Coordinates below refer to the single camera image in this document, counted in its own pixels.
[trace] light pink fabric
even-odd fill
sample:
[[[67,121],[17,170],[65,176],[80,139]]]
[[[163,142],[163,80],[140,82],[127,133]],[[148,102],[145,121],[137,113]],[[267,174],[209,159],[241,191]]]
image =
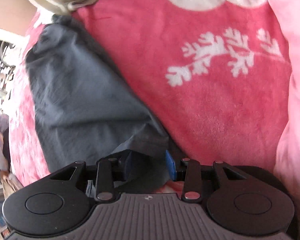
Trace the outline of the light pink fabric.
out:
[[[300,221],[300,0],[268,0],[289,42],[292,75],[289,123],[279,141],[274,172],[295,198]]]

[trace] gray ribbed plate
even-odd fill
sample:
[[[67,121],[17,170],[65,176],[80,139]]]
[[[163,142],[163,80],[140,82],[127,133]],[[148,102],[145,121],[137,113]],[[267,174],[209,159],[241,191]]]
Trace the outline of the gray ribbed plate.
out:
[[[213,222],[198,204],[176,194],[122,194],[111,204],[98,205],[80,227],[61,236],[30,238],[13,232],[7,240],[252,240]],[[290,240],[284,234],[258,240]]]

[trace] metal rivet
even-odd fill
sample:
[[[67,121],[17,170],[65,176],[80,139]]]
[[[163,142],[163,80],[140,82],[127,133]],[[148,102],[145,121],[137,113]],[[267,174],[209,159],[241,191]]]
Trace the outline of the metal rivet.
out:
[[[195,200],[200,198],[200,194],[198,192],[189,191],[185,193],[185,198],[190,200]]]
[[[97,199],[100,200],[110,200],[112,199],[113,195],[110,192],[101,192],[98,194]]]

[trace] dark gray fabric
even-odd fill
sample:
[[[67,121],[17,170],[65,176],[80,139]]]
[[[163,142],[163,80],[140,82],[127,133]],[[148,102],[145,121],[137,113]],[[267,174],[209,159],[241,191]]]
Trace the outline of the dark gray fabric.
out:
[[[140,155],[143,164],[131,179],[156,177],[156,187],[168,180],[167,133],[79,22],[54,17],[27,54],[26,69],[35,128],[51,172],[131,149],[151,157],[144,161]]]

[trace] blue plastic tab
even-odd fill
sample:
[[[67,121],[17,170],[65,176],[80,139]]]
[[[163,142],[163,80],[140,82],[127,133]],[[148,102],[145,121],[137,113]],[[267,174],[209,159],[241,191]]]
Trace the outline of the blue plastic tab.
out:
[[[169,171],[170,179],[176,181],[177,179],[176,163],[168,150],[166,150],[166,165]]]

